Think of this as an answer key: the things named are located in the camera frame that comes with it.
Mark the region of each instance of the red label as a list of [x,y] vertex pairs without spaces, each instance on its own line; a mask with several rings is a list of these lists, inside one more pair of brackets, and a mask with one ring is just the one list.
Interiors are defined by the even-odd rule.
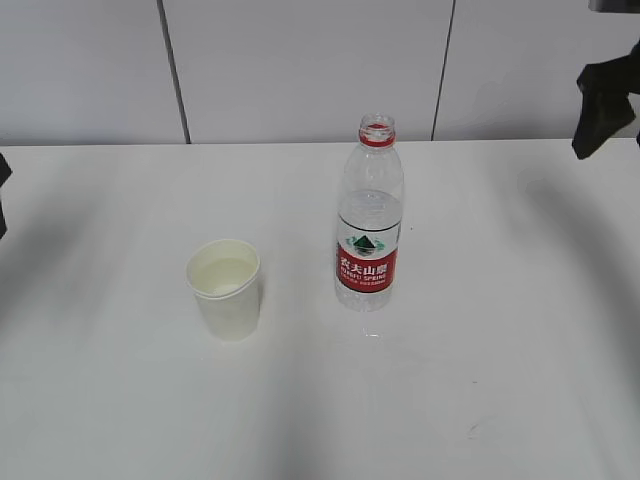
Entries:
[[398,249],[375,260],[354,257],[338,244],[336,274],[351,290],[361,293],[380,292],[391,285],[396,269]]

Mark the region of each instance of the panel seam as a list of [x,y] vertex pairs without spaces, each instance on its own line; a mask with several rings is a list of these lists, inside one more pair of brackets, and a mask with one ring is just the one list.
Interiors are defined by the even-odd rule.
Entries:
[[447,71],[447,60],[449,59],[449,46],[451,45],[451,32],[453,31],[453,17],[456,14],[457,0],[451,2],[451,18],[449,18],[449,31],[447,32],[447,42],[444,47],[444,58],[442,59],[442,71],[440,72],[440,85],[438,86],[438,99],[436,100],[436,110],[433,115],[433,125],[431,127],[431,141],[435,139],[436,126],[438,124],[438,114],[440,113],[440,100],[442,98],[442,88],[444,77]]
[[176,95],[178,104],[178,113],[180,115],[180,124],[182,125],[182,134],[187,144],[191,143],[191,134],[189,133],[189,124],[187,122],[187,113],[184,108],[182,99],[182,89],[180,88],[180,79],[178,78],[178,69],[176,68],[176,60],[173,53],[173,45],[169,36],[169,24],[167,23],[167,13],[164,9],[163,0],[156,0],[158,5],[158,14],[160,15],[160,25],[162,26],[162,37],[164,38],[164,46],[167,50],[167,60],[169,61],[169,70],[171,71],[171,80],[173,82],[173,90]]

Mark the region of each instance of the bottle label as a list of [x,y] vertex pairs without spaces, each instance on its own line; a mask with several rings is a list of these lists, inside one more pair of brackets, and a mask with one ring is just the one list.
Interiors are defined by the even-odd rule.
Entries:
[[338,219],[336,275],[360,293],[375,293],[393,282],[400,222],[384,230],[363,230]]

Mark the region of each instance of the white wall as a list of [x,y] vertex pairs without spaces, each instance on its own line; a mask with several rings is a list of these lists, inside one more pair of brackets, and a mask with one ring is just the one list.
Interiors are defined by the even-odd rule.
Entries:
[[0,145],[184,143],[153,0],[3,0]]
[[572,137],[578,75],[629,53],[639,27],[586,0],[457,0],[435,139]]
[[[376,110],[428,139],[452,1],[164,0],[193,142],[353,140]],[[578,74],[638,22],[457,0],[435,138],[571,137]],[[0,145],[185,141],[154,0],[4,0],[0,69]]]
[[431,135],[451,0],[165,0],[194,143]]

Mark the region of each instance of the black object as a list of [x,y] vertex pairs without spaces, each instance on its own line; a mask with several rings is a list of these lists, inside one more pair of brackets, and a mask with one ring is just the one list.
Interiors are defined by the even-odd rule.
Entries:
[[[9,178],[9,175],[11,175],[11,169],[0,153],[0,187],[2,187],[2,184],[7,180],[7,178]],[[7,225],[4,222],[4,215],[2,214],[2,201],[0,201],[0,238],[2,238],[6,231]]]
[[595,12],[640,13],[640,0],[589,0]]
[[625,57],[584,67],[578,87],[582,113],[571,145],[582,160],[636,118],[629,93],[640,94],[640,42]]

